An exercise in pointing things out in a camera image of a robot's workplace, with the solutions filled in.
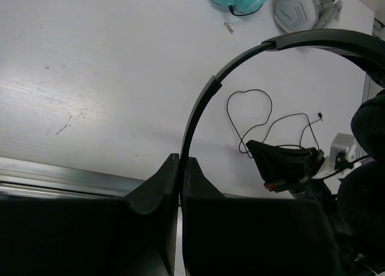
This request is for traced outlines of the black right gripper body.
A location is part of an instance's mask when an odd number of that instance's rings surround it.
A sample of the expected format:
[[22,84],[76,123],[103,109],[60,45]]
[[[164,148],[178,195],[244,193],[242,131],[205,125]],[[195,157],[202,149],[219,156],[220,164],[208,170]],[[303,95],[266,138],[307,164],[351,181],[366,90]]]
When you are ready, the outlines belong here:
[[330,201],[333,196],[324,181],[312,178],[324,163],[324,152],[321,150],[318,151],[319,156],[317,158],[317,163],[310,168],[308,176],[292,183],[286,183],[282,180],[273,183],[265,182],[265,188],[275,193],[288,191],[296,199]]

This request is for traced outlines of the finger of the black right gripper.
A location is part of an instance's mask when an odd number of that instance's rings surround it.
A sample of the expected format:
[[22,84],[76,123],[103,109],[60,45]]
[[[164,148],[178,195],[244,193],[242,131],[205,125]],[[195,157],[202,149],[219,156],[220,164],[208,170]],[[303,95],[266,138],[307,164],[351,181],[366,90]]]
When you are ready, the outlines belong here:
[[282,180],[298,181],[316,165],[319,151],[316,148],[289,149],[250,140],[246,143],[262,179],[267,183]]

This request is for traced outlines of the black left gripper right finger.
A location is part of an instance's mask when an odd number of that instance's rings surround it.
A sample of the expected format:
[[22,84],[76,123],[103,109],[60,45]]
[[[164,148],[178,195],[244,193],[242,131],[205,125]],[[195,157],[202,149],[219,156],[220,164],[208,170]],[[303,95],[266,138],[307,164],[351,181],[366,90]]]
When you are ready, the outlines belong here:
[[188,160],[182,188],[188,275],[339,275],[339,249],[308,200],[227,198]]

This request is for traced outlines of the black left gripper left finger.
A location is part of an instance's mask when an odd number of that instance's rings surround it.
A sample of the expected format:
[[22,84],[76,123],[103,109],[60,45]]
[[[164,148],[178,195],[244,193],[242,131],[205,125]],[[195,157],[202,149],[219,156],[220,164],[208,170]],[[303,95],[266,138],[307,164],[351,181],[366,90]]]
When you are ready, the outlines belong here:
[[173,275],[179,207],[179,155],[122,200],[122,275]]

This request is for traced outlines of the black wired headphones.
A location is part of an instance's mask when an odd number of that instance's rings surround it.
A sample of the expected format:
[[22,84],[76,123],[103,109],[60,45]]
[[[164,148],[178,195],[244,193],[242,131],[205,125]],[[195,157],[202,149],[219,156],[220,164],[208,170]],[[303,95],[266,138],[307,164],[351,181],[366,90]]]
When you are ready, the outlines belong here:
[[[276,98],[279,111],[294,109],[300,104],[311,110],[324,108],[329,125],[325,132],[330,134],[339,126],[351,127],[354,114],[362,105],[357,87],[351,83],[354,66],[383,87],[384,41],[344,29],[301,31],[265,40],[232,59],[210,78],[189,116],[180,154],[180,196],[185,166],[189,159],[197,159],[189,151],[194,132],[208,103],[223,84],[266,88]],[[197,161],[204,176],[225,197],[306,200],[295,199],[288,191],[267,190],[254,159],[251,168],[242,164],[236,169],[229,160],[221,162],[226,151],[215,143],[223,139],[224,135],[210,133],[207,140],[201,140],[203,159]],[[320,207],[317,202],[308,201]]]

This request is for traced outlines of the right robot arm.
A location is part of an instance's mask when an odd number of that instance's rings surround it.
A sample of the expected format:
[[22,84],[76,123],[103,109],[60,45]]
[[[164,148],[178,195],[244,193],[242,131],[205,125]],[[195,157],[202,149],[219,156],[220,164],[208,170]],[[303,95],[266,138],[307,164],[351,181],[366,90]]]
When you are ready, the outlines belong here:
[[360,164],[350,162],[346,151],[331,153],[331,177],[349,170],[337,194],[325,184],[327,176],[316,177],[326,163],[321,150],[254,140],[246,147],[267,190],[288,191],[295,199],[320,205],[339,246],[342,275],[375,275],[384,272],[384,91],[360,106],[351,128],[367,155]]

